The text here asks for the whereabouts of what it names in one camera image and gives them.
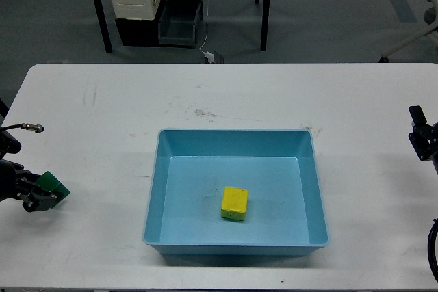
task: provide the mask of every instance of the yellow block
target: yellow block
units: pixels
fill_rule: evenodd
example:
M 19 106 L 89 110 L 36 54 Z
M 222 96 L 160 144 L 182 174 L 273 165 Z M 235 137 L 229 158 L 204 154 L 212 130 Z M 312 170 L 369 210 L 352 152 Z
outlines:
M 244 220 L 248 206 L 249 190 L 225 187 L 220 216 L 222 218 Z

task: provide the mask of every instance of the blue plastic bin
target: blue plastic bin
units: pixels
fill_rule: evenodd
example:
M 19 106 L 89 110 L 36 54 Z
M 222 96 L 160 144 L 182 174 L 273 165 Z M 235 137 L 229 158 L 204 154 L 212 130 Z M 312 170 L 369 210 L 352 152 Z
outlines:
M 249 190 L 243 222 L 225 186 Z M 162 254 L 304 256 L 329 242 L 308 130 L 160 131 L 143 240 Z

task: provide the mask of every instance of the green block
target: green block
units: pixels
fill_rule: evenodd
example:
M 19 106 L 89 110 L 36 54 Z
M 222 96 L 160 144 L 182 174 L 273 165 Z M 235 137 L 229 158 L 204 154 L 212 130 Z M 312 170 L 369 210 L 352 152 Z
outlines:
M 57 196 L 56 203 L 52 206 L 52 208 L 65 199 L 65 197 L 67 197 L 67 195 L 70 193 L 70 191 L 48 171 L 38 178 L 35 181 L 35 184 Z

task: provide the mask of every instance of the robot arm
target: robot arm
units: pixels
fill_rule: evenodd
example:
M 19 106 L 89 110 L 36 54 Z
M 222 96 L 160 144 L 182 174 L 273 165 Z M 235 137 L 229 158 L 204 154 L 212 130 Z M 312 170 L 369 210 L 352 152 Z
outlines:
M 22 128 L 40 133 L 41 125 L 18 124 L 0 129 L 0 202 L 13 198 L 23 201 L 27 212 L 44 211 L 53 208 L 63 200 L 70 191 L 50 172 L 43 175 L 24 170 L 21 164 L 3 160 L 6 153 L 18 153 L 21 144 L 13 138 L 7 129 Z
M 413 132 L 409 140 L 421 161 L 432 160 L 438 173 L 438 123 L 430 126 L 420 106 L 410 106 Z

